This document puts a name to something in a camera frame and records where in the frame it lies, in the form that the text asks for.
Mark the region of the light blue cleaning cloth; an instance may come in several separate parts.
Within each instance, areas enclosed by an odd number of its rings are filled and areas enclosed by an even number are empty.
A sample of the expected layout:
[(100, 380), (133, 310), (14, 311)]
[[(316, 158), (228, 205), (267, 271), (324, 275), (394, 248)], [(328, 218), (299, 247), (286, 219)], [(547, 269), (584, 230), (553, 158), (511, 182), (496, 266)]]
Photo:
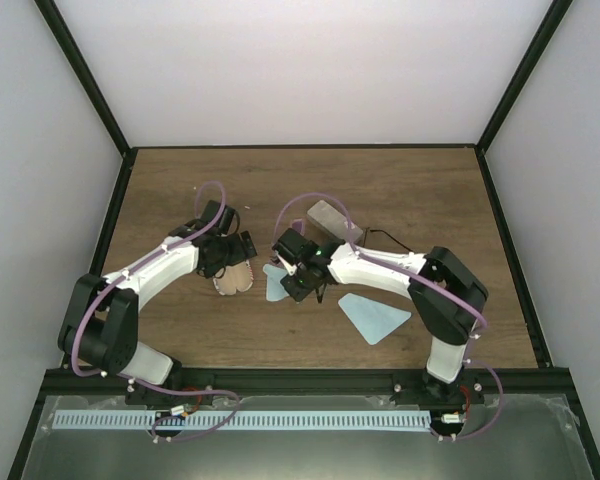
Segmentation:
[(279, 302), (289, 296), (281, 281), (287, 275), (284, 268), (279, 268), (271, 264), (263, 266), (263, 273), (266, 276), (266, 300), (268, 302)]

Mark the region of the pink transparent sunglasses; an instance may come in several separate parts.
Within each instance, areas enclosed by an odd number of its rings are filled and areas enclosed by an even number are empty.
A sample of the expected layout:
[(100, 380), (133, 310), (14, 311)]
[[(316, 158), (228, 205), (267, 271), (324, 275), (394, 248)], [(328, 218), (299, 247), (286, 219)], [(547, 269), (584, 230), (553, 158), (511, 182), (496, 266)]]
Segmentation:
[(281, 264), (281, 259), (278, 257), (278, 255), (273, 251), (272, 247), (274, 245), (274, 243), (278, 240), (278, 238), (284, 233), (284, 231), (287, 228), (293, 228), (294, 230), (298, 231), (299, 233), (301, 233), (304, 237), (304, 233), (305, 233), (305, 221), (303, 219), (294, 219), (291, 221), (291, 223), (284, 229), (277, 231), (274, 233), (273, 235), (273, 240), (271, 243), (271, 255), (269, 257), (269, 263), (272, 265), (280, 265)]

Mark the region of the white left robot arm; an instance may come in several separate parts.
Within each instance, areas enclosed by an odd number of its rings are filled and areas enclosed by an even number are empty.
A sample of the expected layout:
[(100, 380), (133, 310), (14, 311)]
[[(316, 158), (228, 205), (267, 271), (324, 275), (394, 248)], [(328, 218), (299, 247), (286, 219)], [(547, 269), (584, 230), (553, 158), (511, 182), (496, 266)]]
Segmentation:
[(183, 377), (172, 371), (176, 361), (138, 339), (139, 313), (156, 295), (179, 278), (196, 273), (215, 286), (234, 272), (253, 284), (249, 261), (257, 251), (248, 231), (229, 234), (213, 227), (203, 234), (189, 222), (172, 230), (162, 243), (127, 267), (103, 277), (80, 277), (58, 334), (58, 346), (98, 373), (149, 383), (161, 403), (176, 402), (184, 392)]

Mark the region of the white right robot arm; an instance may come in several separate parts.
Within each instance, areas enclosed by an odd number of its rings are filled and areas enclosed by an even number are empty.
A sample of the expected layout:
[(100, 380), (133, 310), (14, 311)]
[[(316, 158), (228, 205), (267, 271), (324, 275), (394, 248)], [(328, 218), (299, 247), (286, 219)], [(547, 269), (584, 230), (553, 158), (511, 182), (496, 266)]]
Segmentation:
[(489, 293), (447, 248), (429, 253), (391, 253), (345, 240), (318, 245), (289, 228), (272, 251), (286, 270), (284, 290), (297, 302), (321, 295), (328, 285), (362, 285), (410, 300), (432, 337), (424, 389), (438, 403), (460, 390), (469, 342), (487, 326)]

